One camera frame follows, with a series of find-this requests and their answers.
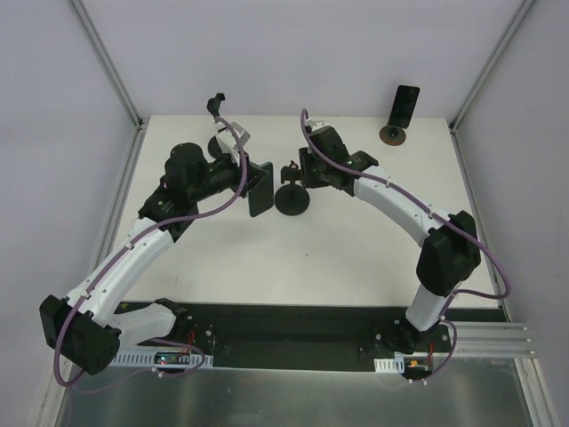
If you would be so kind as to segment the short black round-base phone stand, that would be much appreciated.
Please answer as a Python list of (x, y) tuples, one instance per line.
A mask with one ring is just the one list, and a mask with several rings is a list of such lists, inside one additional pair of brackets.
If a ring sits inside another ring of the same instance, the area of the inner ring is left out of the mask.
[(291, 161), (289, 165), (281, 168), (280, 179), (282, 187), (275, 193), (275, 207), (277, 211), (286, 216), (303, 214), (309, 208), (309, 194), (298, 184), (302, 179), (299, 165)]

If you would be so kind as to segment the green-edged black phone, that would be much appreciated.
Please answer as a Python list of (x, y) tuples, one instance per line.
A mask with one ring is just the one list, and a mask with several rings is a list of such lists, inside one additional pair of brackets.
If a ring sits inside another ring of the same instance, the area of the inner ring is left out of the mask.
[(249, 164), (247, 181), (249, 214), (257, 217), (274, 205), (274, 167), (271, 162)]

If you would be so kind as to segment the brown-base grey phone stand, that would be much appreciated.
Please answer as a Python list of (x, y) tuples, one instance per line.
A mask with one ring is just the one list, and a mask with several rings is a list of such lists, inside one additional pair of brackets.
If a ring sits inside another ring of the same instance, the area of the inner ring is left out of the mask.
[(379, 131), (381, 141), (389, 146), (400, 146), (406, 141), (406, 132), (404, 128), (393, 125), (384, 125)]

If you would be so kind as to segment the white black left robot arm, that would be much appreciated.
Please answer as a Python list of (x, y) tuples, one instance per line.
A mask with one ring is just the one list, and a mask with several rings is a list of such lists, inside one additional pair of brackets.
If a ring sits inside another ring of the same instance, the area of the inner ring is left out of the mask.
[(123, 348), (146, 341), (189, 345), (188, 311), (160, 298), (143, 309), (123, 314), (116, 309), (142, 273), (172, 247), (203, 214), (199, 202), (227, 189), (247, 199), (249, 214), (258, 216), (274, 203), (274, 168), (253, 163), (239, 150), (223, 152), (211, 140), (208, 162), (201, 147), (182, 143), (172, 148), (158, 187), (138, 212), (125, 240), (80, 285), (65, 297), (48, 295), (39, 307), (44, 337), (54, 350), (56, 380), (71, 385), (60, 372), (66, 358), (89, 375), (105, 369)]

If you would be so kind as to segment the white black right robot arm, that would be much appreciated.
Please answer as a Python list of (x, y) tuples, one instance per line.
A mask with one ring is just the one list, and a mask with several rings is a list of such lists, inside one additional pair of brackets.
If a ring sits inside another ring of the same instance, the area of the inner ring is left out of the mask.
[(304, 187), (333, 187), (366, 202), (419, 246), (418, 290), (404, 316), (382, 340), (386, 347), (404, 354), (423, 349), (430, 343), (452, 292), (481, 263), (473, 217), (465, 211), (440, 213), (407, 196), (377, 159), (362, 150), (349, 153), (332, 126), (316, 122), (301, 130), (308, 144), (299, 151)]

